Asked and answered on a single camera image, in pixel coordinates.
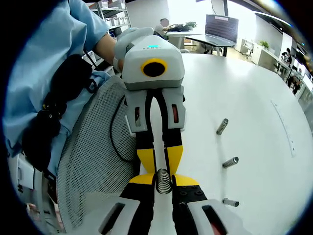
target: black cable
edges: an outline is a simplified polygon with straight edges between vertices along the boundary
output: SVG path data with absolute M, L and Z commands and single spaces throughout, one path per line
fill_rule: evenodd
M 92 58 L 90 57 L 90 55 L 88 54 L 88 52 L 84 49 L 84 53 L 86 54 L 86 56 L 88 57 L 88 59 L 92 62 L 92 64 L 94 65 L 94 68 L 96 70 L 99 70 L 98 66 L 94 63 L 94 61 L 92 60 Z
M 128 159 L 125 159 L 123 158 L 120 153 L 118 152 L 117 148 L 115 147 L 115 144 L 114 144 L 114 141 L 113 141 L 113 137 L 112 137 L 112 127 L 113 127 L 113 123 L 114 123 L 114 119 L 115 119 L 115 116 L 119 110 L 119 107 L 121 106 L 121 103 L 124 99 L 125 95 L 122 96 L 122 98 L 120 99 L 116 109 L 115 109 L 115 112 L 112 116 L 112 119 L 111 119 L 111 122 L 110 122 L 110 129 L 109 129 L 109 133 L 110 133 L 110 140 L 111 140 L 111 144 L 112 144 L 112 147 L 114 149 L 114 151 L 116 152 L 116 154 L 118 155 L 118 157 L 123 161 L 123 162 L 126 162 L 126 163 L 132 163 L 135 159 L 131 159 L 131 160 L 128 160 Z

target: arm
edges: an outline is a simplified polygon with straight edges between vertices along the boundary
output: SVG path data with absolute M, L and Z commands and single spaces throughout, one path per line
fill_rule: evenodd
M 113 64 L 113 59 L 115 56 L 114 47 L 116 41 L 108 33 L 106 33 L 94 46 L 92 49 L 97 55 L 102 57 L 111 65 Z M 118 61 L 118 67 L 122 71 L 124 62 L 122 60 Z
M 108 34 L 109 26 L 92 11 L 81 0 L 69 0 L 70 13 L 77 20 L 87 25 L 87 35 L 84 48 L 93 50 L 110 64 L 114 59 L 115 40 Z M 119 61 L 120 70 L 123 62 Z

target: black strap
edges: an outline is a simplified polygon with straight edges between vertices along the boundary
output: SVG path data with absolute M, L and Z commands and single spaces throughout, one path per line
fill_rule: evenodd
M 54 73 L 43 110 L 22 135 L 22 150 L 39 171 L 47 171 L 52 139 L 60 132 L 59 119 L 66 111 L 67 102 L 77 98 L 83 88 L 90 93 L 97 91 L 96 82 L 90 79 L 91 73 L 91 65 L 79 54 L 69 56 Z

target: spring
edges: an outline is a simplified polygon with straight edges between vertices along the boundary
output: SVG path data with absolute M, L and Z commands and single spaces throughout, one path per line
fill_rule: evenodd
M 217 129 L 216 134 L 221 135 L 223 130 L 227 127 L 227 124 L 228 124 L 228 119 L 225 118 L 220 124 L 219 128 Z
M 172 191 L 172 181 L 166 169 L 157 171 L 156 190 L 160 194 L 168 194 Z
M 232 165 L 237 164 L 238 161 L 239 161 L 239 158 L 238 158 L 238 157 L 234 157 L 234 158 L 229 159 L 228 161 L 224 162 L 224 163 L 222 164 L 222 166 L 223 166 L 223 168 L 228 168 L 228 167 L 230 167 L 230 166 L 232 166 Z

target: monitor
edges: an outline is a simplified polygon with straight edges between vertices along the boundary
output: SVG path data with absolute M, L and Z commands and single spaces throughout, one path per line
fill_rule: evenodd
M 215 35 L 237 43 L 238 19 L 206 15 L 205 34 Z

